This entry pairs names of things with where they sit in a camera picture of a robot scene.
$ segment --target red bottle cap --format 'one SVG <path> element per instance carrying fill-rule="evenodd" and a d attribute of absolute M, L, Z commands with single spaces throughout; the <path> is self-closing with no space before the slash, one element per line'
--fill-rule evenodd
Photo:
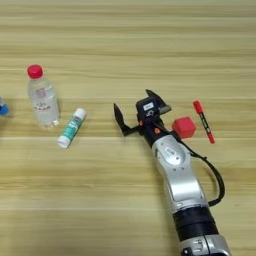
<path fill-rule="evenodd" d="M 212 144 L 215 143 L 215 139 L 214 139 L 212 133 L 208 133 L 207 136 L 208 136 L 208 138 L 209 138 L 209 141 L 210 141 Z"/>
<path fill-rule="evenodd" d="M 194 108 L 195 108 L 197 114 L 200 114 L 203 112 L 202 105 L 198 100 L 194 101 L 193 105 L 194 105 Z"/>
<path fill-rule="evenodd" d="M 43 69 L 39 65 L 31 65 L 27 69 L 28 75 L 32 79 L 38 79 L 43 76 Z"/>

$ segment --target plastic water bottle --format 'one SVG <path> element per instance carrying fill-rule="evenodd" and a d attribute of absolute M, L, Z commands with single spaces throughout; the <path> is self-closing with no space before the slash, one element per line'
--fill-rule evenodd
<path fill-rule="evenodd" d="M 0 116 L 5 116 L 9 113 L 9 108 L 6 105 L 6 103 L 4 103 L 3 98 L 0 97 Z"/>
<path fill-rule="evenodd" d="M 53 85 L 43 76 L 39 65 L 31 65 L 27 69 L 30 81 L 28 96 L 40 125 L 51 128 L 59 123 L 59 107 Z"/>

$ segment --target black cable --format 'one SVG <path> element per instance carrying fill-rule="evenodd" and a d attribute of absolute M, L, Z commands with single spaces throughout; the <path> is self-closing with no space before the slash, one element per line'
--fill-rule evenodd
<path fill-rule="evenodd" d="M 167 134 L 171 134 L 172 132 L 168 131 L 165 127 L 163 127 L 162 125 L 159 125 L 157 124 L 156 122 L 153 122 L 153 124 L 159 128 L 160 130 L 162 130 L 163 132 L 167 133 Z M 217 182 L 218 182 L 218 186 L 219 186 L 219 196 L 212 200 L 212 201 L 209 201 L 209 206 L 214 206 L 216 204 L 218 204 L 225 196 L 225 183 L 224 183 L 224 180 L 221 176 L 221 174 L 219 173 L 219 171 L 217 170 L 217 168 L 207 160 L 207 157 L 203 157 L 201 155 L 199 155 L 198 153 L 196 153 L 194 150 L 192 150 L 185 142 L 183 142 L 179 136 L 175 136 L 176 140 L 182 144 L 184 147 L 187 148 L 187 150 L 190 152 L 190 155 L 192 157 L 195 157 L 195 158 L 199 158 L 201 159 L 203 162 L 205 162 L 209 167 L 210 169 L 212 170 Z"/>

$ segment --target blue object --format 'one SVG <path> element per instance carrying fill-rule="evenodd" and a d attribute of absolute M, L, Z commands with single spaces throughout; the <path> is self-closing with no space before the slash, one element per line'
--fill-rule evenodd
<path fill-rule="evenodd" d="M 4 116 L 9 113 L 9 108 L 6 104 L 0 106 L 0 115 Z"/>

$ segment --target bottle label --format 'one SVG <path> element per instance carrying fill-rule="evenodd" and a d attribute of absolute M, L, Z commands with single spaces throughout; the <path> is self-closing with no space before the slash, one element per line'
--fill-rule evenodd
<path fill-rule="evenodd" d="M 81 126 L 82 121 L 83 120 L 81 118 L 72 116 L 62 135 L 72 140 Z"/>
<path fill-rule="evenodd" d="M 46 104 L 45 102 L 39 102 L 34 105 L 34 110 L 39 112 L 45 112 L 51 109 L 51 106 Z"/>
<path fill-rule="evenodd" d="M 36 90 L 36 95 L 38 98 L 44 98 L 46 96 L 44 88 Z"/>

